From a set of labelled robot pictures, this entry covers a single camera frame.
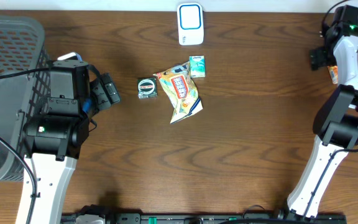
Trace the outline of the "teal kleenex tissue pack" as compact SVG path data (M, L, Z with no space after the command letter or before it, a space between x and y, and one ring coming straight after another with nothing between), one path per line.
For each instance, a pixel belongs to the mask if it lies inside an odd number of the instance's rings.
M189 63L192 78L204 78L206 76L204 55L189 56Z

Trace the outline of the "green zam-buk box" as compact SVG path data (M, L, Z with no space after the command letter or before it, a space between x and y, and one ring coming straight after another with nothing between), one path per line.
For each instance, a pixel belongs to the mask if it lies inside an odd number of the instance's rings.
M138 97L144 98L156 98L157 83L155 78L140 78L137 80Z

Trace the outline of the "yellow red snack bag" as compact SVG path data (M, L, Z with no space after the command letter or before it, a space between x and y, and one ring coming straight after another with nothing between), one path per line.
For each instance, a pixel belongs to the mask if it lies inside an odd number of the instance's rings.
M190 63L185 62L154 74L173 106L170 124L193 116L203 109L198 89L189 72Z

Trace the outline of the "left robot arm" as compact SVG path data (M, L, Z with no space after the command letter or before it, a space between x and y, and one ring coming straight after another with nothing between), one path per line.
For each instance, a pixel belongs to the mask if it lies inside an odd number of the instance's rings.
M23 128L25 163L16 223L60 223L70 179L93 117L120 102L109 73L81 60L57 60L48 69L50 92Z

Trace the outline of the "orange tissue pack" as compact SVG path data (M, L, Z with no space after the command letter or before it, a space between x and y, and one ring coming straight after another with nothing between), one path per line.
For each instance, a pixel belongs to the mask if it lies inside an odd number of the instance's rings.
M328 71L331 76L332 83L337 85L338 84L338 71L337 66L328 66Z

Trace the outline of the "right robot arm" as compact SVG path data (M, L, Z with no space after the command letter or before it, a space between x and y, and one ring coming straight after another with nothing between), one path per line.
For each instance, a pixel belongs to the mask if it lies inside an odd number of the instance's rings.
M340 1L331 7L331 24L321 22L321 47L310 50L312 70L337 68L337 88L316 114L313 150L299 182L275 211L282 223L341 222L320 217L319 203L335 170L350 153L358 152L358 7Z

